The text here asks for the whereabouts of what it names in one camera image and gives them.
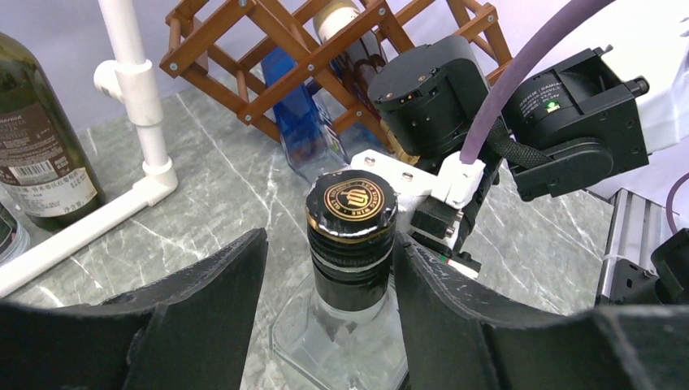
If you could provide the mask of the clear bottle dark label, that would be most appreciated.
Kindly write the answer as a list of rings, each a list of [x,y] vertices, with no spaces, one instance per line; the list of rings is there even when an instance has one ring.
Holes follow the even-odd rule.
[[[29,248],[30,237],[26,229],[4,205],[1,205],[1,264],[13,261]]]

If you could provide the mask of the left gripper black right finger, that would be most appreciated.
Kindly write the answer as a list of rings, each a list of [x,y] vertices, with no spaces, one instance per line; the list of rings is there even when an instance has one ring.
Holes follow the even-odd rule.
[[[685,389],[688,308],[571,316],[505,297],[396,234],[394,279],[414,389]]]

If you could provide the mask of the dark bottle gold cap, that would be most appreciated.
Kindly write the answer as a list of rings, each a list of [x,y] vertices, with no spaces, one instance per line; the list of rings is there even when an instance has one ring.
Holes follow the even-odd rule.
[[[312,24],[319,42],[326,43],[359,14],[360,10],[353,1],[330,1],[313,18]],[[331,61],[331,66],[340,77],[344,87],[369,111],[377,115],[368,97],[368,88],[372,79],[383,69],[387,61],[387,56],[376,35],[368,31],[338,54]]]

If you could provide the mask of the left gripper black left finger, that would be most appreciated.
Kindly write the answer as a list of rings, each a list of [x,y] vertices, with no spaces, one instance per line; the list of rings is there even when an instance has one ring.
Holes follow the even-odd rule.
[[[267,233],[98,305],[1,303],[4,389],[238,389]]]

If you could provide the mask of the small dark capped bottle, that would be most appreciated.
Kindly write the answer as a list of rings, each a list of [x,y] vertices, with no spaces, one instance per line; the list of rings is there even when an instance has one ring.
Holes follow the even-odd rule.
[[[397,196],[363,170],[321,175],[305,199],[312,273],[271,325],[273,352],[321,389],[400,389],[408,372],[390,279]]]

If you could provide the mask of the dark bottle silver cap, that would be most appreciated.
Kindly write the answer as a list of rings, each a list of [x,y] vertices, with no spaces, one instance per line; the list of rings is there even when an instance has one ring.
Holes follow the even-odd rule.
[[[95,172],[41,64],[1,35],[1,186],[49,232],[106,202]]]

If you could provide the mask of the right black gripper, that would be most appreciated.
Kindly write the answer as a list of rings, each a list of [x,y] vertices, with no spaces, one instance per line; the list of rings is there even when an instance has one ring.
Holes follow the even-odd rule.
[[[445,161],[430,193],[415,206],[409,234],[437,252],[440,260],[463,275],[476,279],[481,263],[462,247],[474,230],[478,214],[491,187],[499,181],[499,162],[463,164]]]

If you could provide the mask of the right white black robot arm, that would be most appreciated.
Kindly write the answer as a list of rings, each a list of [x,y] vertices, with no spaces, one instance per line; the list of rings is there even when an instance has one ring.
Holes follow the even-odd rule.
[[[393,59],[368,96],[422,159],[374,167],[406,200],[399,228],[474,277],[462,245],[501,160],[528,202],[643,167],[688,138],[688,4],[568,2],[495,84],[468,39],[448,36]]]

